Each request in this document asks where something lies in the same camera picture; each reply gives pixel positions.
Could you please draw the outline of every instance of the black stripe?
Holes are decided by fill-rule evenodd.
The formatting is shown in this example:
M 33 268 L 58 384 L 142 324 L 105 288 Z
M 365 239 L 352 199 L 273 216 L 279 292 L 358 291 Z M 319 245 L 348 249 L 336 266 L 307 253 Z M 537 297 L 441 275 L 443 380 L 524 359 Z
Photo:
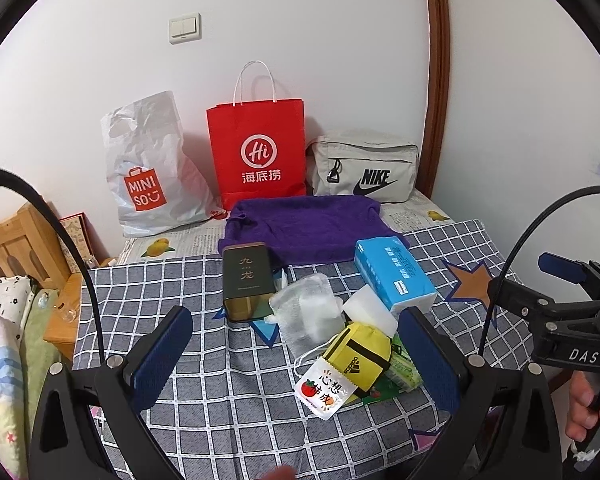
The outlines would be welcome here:
M 391 363 L 389 361 L 385 361 L 378 354 L 373 353 L 371 350 L 363 347 L 357 341 L 353 341 L 353 339 L 349 339 L 347 341 L 347 346 L 351 348 L 354 352 L 359 353 L 362 357 L 369 359 L 371 362 L 376 363 L 382 370 L 387 371 Z
M 340 337 L 337 339 L 336 344 L 331 347 L 331 350 L 329 350 L 325 355 L 322 356 L 322 358 L 325 361 L 329 360 L 329 357 L 331 357 L 331 355 L 336 351 L 336 348 L 340 343 L 342 343 L 342 340 L 346 338 L 347 335 L 349 335 L 349 332 L 351 332 L 350 328 L 344 329 L 344 332 L 340 334 Z

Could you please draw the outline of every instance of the wooden nightstand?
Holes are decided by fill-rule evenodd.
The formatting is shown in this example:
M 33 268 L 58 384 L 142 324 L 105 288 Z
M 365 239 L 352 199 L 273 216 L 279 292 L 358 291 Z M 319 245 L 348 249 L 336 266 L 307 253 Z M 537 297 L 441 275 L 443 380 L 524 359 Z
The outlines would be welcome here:
M 104 260 L 100 266 L 105 267 L 112 258 Z M 65 356 L 69 361 L 74 359 L 75 338 L 78 334 L 78 322 L 80 321 L 80 295 L 82 293 L 82 275 L 76 272 L 69 276 L 66 284 L 60 291 L 56 305 L 62 308 L 54 308 L 46 324 L 43 339 L 48 341 Z M 66 322 L 62 314 L 69 309 L 76 312 L 75 319 Z

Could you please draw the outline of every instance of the blue gripper pad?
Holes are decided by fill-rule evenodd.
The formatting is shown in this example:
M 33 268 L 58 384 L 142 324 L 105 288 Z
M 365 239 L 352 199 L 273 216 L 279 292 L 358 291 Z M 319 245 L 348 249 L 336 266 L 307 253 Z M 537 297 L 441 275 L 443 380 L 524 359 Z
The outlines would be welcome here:
M 453 415 L 468 382 L 462 352 L 415 306 L 400 313 L 398 335 L 436 406 Z
M 582 266 L 569 260 L 558 256 L 557 254 L 542 253 L 538 258 L 538 267 L 542 272 L 546 272 L 556 278 L 565 280 L 571 283 L 582 283 L 587 279 L 587 275 L 582 270 Z
M 154 331 L 143 335 L 126 356 L 124 378 L 132 389 L 131 407 L 136 413 L 155 404 L 192 332 L 189 310 L 174 306 Z

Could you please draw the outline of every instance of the purple cloth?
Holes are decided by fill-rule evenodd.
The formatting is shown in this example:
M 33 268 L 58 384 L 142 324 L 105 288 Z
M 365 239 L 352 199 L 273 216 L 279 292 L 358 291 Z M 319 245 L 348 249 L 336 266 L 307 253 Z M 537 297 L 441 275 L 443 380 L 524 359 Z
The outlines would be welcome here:
M 293 196 L 240 200 L 226 222 L 218 251 L 264 242 L 278 265 L 350 262 L 356 242 L 400 237 L 380 219 L 380 203 L 366 196 Z

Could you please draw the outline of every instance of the nike swoosh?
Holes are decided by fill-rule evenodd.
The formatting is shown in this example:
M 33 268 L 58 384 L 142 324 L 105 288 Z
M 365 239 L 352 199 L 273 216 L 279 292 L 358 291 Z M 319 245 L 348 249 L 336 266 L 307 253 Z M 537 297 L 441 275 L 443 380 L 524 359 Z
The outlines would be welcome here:
M 383 187 L 387 187 L 389 184 L 393 184 L 394 182 L 398 182 L 397 180 L 392 180 L 391 182 L 387 182 L 386 184 L 378 184 L 377 186 L 367 187 L 366 189 L 362 189 L 360 187 L 360 181 L 353 188 L 353 194 L 358 196 L 366 196 L 369 193 L 373 193 L 374 191 L 378 191 Z

